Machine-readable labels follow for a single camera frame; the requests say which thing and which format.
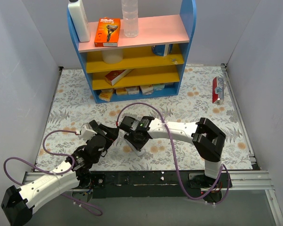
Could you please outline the white remote control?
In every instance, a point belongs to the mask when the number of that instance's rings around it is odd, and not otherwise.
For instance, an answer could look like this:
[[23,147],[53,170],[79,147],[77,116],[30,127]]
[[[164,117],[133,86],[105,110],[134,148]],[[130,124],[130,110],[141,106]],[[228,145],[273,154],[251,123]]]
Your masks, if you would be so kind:
[[142,156],[145,153],[144,148],[137,150],[134,146],[131,146],[131,149],[137,156]]

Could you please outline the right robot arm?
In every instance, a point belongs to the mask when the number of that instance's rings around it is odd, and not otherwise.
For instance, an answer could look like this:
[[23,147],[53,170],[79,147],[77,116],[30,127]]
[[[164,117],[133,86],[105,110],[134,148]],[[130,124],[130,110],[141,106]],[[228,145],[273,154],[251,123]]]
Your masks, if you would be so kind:
[[211,120],[201,118],[199,122],[163,122],[150,116],[139,121],[133,117],[123,118],[118,128],[125,132],[124,139],[137,156],[143,155],[149,139],[168,139],[193,144],[205,160],[204,182],[215,187],[221,182],[219,170],[225,144],[225,133]]

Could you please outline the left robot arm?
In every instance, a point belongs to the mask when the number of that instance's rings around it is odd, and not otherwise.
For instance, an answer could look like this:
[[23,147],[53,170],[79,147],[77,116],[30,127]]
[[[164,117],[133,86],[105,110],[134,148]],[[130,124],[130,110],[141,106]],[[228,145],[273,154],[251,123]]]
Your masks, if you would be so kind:
[[35,181],[11,186],[5,191],[1,208],[10,225],[25,225],[40,207],[69,189],[87,188],[92,181],[90,169],[107,154],[118,134],[118,128],[98,124],[95,120],[83,124],[76,135],[86,139],[85,145],[76,148],[71,155],[66,154],[66,159],[55,169],[46,171]]

